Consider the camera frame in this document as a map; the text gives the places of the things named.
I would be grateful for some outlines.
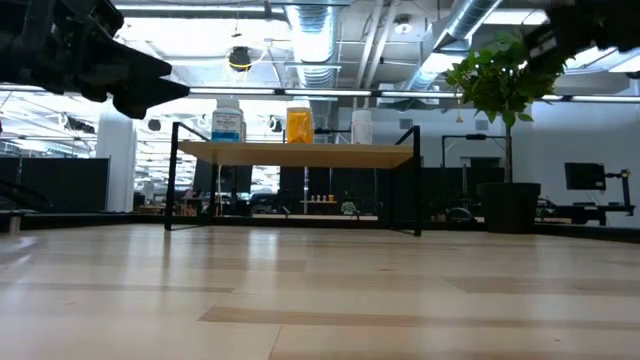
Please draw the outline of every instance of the white wall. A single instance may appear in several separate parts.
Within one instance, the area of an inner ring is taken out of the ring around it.
[[[400,119],[413,119],[414,125],[420,125],[422,133],[421,152],[424,157],[425,167],[439,167],[442,162],[441,137],[442,135],[467,135],[476,134],[475,110],[462,110],[463,123],[457,123],[458,111],[451,110],[443,114],[440,110],[410,110],[399,113],[393,109],[371,109],[373,122],[373,141],[375,144],[395,144],[406,130],[400,129]],[[340,108],[340,128],[346,129],[351,123],[351,108]],[[479,114],[477,119],[486,119]],[[487,135],[503,135],[504,126],[497,122],[490,124]],[[495,142],[467,141],[460,139],[447,152],[447,166],[458,167],[461,157],[504,157],[504,150]]]
[[[631,202],[640,205],[640,117],[629,104],[535,103],[530,128],[514,130],[514,177],[542,184],[542,195],[559,205],[593,201],[584,191],[566,189],[564,163],[603,163],[607,172],[631,171]],[[610,179],[603,204],[622,202],[621,181]],[[640,227],[640,216],[609,215],[612,226]]]

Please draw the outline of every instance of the white bottle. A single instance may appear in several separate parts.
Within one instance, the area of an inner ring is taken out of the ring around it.
[[[355,110],[351,118],[351,143],[373,144],[373,125],[371,124],[371,111]]]
[[[218,107],[211,117],[211,141],[244,142],[246,123],[240,102],[233,99],[218,100]]]

